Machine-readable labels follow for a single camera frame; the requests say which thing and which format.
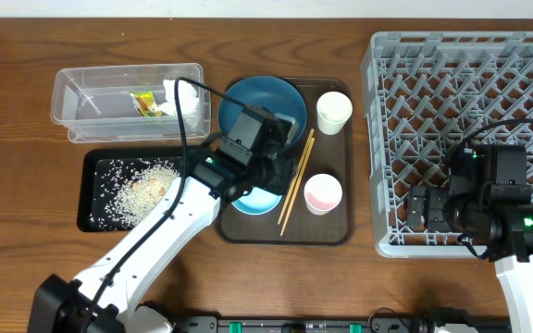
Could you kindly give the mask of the brown serving tray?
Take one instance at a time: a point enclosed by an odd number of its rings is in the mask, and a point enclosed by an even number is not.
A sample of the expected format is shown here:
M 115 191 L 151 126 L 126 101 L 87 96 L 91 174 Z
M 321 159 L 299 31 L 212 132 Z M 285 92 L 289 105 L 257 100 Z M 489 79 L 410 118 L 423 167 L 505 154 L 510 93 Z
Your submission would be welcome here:
M 310 129 L 314 129 L 315 143 L 302 182 L 316 174 L 330 174 L 341 184 L 343 196 L 338 206 L 325 215 L 310 213 L 304 200 L 304 188 L 298 192 L 285 234 L 281 237 L 279 215 L 285 200 L 270 212 L 250 216 L 238 211 L 232 204 L 225 208 L 215 223 L 219 236 L 230 243 L 277 245 L 326 245 L 345 243 L 353 234 L 353 151 L 350 124 L 335 135 L 322 133 L 316 125 L 316 102 L 327 92 L 350 96 L 347 85 L 336 79 L 281 78 L 294 85 L 302 95 L 307 109 L 307 124 L 299 141 L 286 155 L 299 159 Z

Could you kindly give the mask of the white paper cup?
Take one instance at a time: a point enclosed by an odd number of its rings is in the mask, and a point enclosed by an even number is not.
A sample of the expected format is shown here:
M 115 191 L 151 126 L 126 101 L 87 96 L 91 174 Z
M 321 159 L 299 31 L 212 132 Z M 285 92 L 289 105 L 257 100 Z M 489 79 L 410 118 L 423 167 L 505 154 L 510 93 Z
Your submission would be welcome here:
M 326 135 L 341 131 L 353 113 L 351 99 L 342 92 L 326 92 L 316 102 L 317 126 Z

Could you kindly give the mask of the dark blue plate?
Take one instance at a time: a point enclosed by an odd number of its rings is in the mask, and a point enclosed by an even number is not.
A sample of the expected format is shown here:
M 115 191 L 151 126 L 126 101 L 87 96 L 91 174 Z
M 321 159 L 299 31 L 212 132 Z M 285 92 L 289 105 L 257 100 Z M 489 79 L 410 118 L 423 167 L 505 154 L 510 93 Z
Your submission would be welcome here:
M 307 109 L 299 90 L 287 80 L 272 76 L 252 76 L 233 83 L 225 94 L 245 104 L 260 106 L 291 122 L 285 149 L 302 136 L 307 124 Z

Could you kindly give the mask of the pink cup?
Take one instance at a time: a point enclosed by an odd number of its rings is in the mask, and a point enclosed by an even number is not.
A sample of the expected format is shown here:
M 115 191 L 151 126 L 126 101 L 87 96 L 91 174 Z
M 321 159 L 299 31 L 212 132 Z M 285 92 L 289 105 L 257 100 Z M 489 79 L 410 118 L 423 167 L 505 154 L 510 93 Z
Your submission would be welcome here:
M 316 174 L 304 185 L 304 200 L 310 213 L 322 216 L 341 202 L 343 190 L 340 182 L 330 174 Z

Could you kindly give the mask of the yellow orange snack wrapper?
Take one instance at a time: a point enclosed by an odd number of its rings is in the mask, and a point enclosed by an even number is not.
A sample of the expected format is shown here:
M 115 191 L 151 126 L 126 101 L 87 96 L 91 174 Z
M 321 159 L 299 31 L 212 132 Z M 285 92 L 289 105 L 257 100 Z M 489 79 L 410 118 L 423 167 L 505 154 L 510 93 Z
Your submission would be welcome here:
M 142 117 L 161 117 L 163 112 L 152 92 L 131 92 L 134 108 Z

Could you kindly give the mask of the clear plastic waste bin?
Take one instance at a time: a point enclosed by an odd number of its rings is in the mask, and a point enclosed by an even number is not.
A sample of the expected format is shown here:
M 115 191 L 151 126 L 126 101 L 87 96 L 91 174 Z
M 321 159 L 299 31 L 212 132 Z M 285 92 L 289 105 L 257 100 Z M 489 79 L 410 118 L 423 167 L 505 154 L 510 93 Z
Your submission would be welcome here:
M 204 81 L 197 63 L 64 68 L 57 72 L 51 120 L 68 129 L 72 142 L 141 142 L 178 140 L 177 115 L 142 117 L 130 93 L 152 92 L 155 102 L 166 101 L 163 80 Z M 183 117 L 189 139 L 204 138 L 211 127 L 209 92 L 199 94 L 196 114 Z

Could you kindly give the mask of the leftover rice pile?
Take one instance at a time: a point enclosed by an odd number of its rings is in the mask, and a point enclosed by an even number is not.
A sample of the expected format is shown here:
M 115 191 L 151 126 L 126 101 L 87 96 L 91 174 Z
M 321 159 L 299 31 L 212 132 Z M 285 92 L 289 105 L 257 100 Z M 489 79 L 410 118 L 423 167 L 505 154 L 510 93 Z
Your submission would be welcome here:
M 100 160 L 94 171 L 87 222 L 95 231 L 134 228 L 180 175 L 179 165 L 179 157 Z

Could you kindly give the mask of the white napkin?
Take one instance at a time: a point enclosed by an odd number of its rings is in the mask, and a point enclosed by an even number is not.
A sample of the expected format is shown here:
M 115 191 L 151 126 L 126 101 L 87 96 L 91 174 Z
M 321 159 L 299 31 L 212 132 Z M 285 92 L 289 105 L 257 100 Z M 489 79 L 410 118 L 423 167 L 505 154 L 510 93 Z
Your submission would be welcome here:
M 180 80 L 175 91 L 175 80 L 163 80 L 166 101 L 159 105 L 160 111 L 166 116 L 176 116 L 176 96 L 179 97 L 180 111 L 184 117 L 196 114 L 199 94 L 187 81 Z

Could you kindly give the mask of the light blue bowl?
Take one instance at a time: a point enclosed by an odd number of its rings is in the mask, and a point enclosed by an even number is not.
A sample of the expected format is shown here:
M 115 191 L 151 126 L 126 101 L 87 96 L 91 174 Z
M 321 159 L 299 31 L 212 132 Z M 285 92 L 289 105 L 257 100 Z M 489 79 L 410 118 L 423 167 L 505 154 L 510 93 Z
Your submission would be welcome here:
M 281 195 L 254 187 L 251 191 L 246 191 L 232 205 L 243 214 L 259 216 L 273 210 L 280 200 Z

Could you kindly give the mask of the wooden chopstick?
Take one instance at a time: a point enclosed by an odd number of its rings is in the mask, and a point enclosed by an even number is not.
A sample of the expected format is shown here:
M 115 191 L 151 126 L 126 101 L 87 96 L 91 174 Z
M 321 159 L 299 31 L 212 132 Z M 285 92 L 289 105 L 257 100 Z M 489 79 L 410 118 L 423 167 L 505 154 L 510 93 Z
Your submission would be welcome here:
M 300 171 L 300 169 L 301 169 L 301 167 L 303 165 L 303 162 L 304 162 L 304 159 L 305 159 L 305 155 L 307 154 L 309 142 L 313 138 L 314 131 L 315 131 L 314 129 L 310 129 L 310 131 L 309 131 L 309 134 L 308 134 L 308 137 L 307 137 L 307 140 L 306 140 L 302 155 L 300 157 L 300 161 L 298 163 L 297 172 L 293 176 L 293 179 L 291 181 L 291 186 L 290 186 L 290 188 L 289 188 L 289 190 L 288 190 L 288 192 L 287 192 L 287 194 L 285 196 L 285 202 L 284 202 L 284 205 L 283 205 L 283 207 L 281 209 L 281 212 L 280 212 L 280 215 L 279 215 L 278 225 L 281 224 L 281 221 L 282 221 L 282 219 L 283 219 L 283 217 L 284 217 L 284 215 L 286 213 L 289 201 L 291 200 L 291 195 L 292 195 L 293 190 L 295 189 L 295 185 L 296 185 L 297 179 L 299 177 L 299 171 Z
M 279 234 L 281 237 L 285 234 L 285 231 L 286 231 L 286 228 L 287 228 L 287 225 L 288 225 L 288 221 L 289 221 L 289 219 L 291 217 L 291 212 L 292 212 L 294 203 L 296 201 L 296 198 L 297 198 L 297 195 L 298 195 L 298 192 L 299 192 L 299 189 L 300 189 L 300 185 L 301 185 L 301 182 L 302 182 L 302 179 L 303 179 L 303 176 L 304 176 L 304 172 L 305 172 L 307 163 L 309 161 L 309 158 L 310 158 L 310 155 L 311 155 L 315 140 L 316 140 L 315 138 L 312 138 L 312 140 L 309 142 L 307 154 L 305 155 L 305 159 L 304 159 L 303 165 L 302 165 L 302 167 L 301 167 L 301 169 L 299 171 L 299 177 L 297 179 L 297 182 L 296 182 L 296 185 L 295 185 L 295 189 L 292 192 L 291 200 L 289 201 L 286 213 L 285 213 L 285 215 L 284 215 L 284 217 L 283 217 L 283 219 L 281 221 L 282 227 L 281 227 L 280 234 Z

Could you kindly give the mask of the black rail at table edge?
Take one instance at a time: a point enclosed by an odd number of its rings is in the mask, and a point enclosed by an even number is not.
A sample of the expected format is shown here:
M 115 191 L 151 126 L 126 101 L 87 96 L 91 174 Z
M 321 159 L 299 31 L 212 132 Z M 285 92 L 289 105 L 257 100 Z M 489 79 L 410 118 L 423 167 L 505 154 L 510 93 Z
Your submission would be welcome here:
M 438 311 L 415 318 L 373 314 L 364 319 L 269 319 L 190 316 L 175 323 L 176 333 L 399 333 L 510 332 L 508 319 L 477 319 L 467 313 Z

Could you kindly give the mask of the grey dishwasher rack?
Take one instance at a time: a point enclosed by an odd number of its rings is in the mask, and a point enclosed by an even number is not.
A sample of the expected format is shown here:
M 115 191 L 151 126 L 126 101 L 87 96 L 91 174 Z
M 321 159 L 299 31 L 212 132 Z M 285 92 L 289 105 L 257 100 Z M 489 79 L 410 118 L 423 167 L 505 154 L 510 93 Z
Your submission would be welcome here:
M 452 233 L 407 226 L 407 192 L 445 185 L 443 157 L 469 138 L 524 145 L 533 201 L 533 31 L 382 31 L 360 69 L 376 251 L 470 257 Z

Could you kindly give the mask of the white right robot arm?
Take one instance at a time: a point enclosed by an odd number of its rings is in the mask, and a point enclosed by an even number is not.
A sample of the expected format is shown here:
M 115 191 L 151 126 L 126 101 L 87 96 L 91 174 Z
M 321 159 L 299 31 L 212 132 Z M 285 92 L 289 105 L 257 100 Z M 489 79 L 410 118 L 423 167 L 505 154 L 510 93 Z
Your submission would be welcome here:
M 407 221 L 458 235 L 479 260 L 495 264 L 513 332 L 533 332 L 533 204 L 529 187 L 489 181 L 471 191 L 414 186 Z

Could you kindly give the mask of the black food waste tray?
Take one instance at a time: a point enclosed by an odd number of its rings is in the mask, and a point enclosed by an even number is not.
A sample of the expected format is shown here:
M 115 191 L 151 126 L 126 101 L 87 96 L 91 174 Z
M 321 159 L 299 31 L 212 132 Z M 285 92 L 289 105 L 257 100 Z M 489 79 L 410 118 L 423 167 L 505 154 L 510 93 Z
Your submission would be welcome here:
M 155 168 L 180 169 L 178 146 L 100 148 L 83 159 L 77 227 L 83 232 L 130 230 L 138 221 L 118 206 L 118 195 Z

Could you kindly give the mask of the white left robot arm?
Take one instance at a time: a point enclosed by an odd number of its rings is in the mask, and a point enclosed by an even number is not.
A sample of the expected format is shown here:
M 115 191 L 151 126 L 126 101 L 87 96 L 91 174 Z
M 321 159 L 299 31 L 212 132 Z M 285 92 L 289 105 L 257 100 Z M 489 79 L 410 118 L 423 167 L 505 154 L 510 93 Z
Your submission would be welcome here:
M 296 165 L 286 154 L 296 121 L 238 115 L 232 129 L 185 148 L 182 172 L 149 214 L 103 258 L 70 282 L 48 277 L 36 290 L 30 332 L 170 332 L 143 305 L 149 287 L 223 207 L 261 188 L 283 194 Z

